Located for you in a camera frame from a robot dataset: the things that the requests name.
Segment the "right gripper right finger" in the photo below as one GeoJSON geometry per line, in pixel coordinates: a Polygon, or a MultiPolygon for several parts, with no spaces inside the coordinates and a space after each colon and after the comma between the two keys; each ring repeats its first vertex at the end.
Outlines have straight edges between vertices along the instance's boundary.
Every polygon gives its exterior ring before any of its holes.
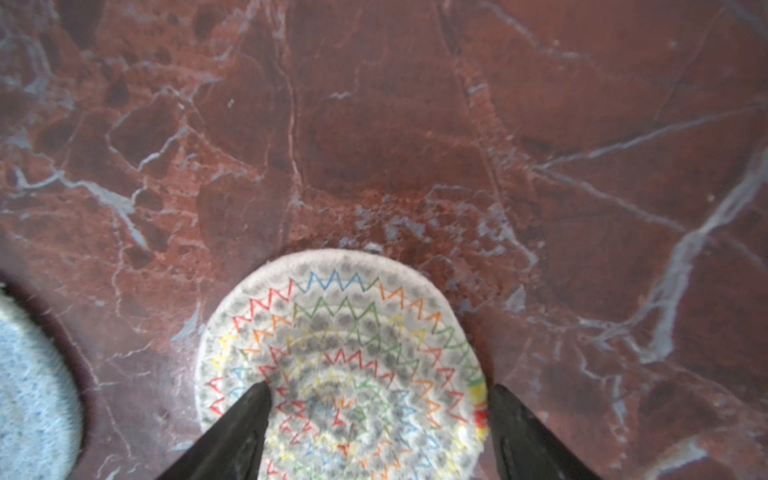
{"type": "Polygon", "coordinates": [[[499,477],[505,480],[599,480],[506,387],[489,390],[489,427],[499,477]]]}

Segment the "white rainbow rope coaster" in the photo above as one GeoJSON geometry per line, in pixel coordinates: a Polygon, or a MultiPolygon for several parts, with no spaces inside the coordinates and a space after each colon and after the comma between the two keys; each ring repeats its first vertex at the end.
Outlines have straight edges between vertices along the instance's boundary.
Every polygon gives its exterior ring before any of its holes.
{"type": "Polygon", "coordinates": [[[200,427],[261,382],[264,479],[468,479],[484,448],[486,380],[449,302],[379,255],[286,255],[223,298],[198,350],[200,427]]]}

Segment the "grey-blue felt coaster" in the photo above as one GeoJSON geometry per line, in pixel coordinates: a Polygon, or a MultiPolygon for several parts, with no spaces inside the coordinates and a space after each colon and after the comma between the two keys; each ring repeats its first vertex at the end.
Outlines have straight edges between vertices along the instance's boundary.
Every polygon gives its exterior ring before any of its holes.
{"type": "Polygon", "coordinates": [[[82,445],[83,407],[59,350],[1,293],[1,477],[65,479],[82,445]]]}

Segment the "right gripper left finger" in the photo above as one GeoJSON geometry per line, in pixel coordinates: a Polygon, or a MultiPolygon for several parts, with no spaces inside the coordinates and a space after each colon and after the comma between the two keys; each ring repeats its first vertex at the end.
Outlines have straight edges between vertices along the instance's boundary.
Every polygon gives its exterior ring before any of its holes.
{"type": "Polygon", "coordinates": [[[268,385],[251,386],[159,480],[257,480],[271,408],[268,385]]]}

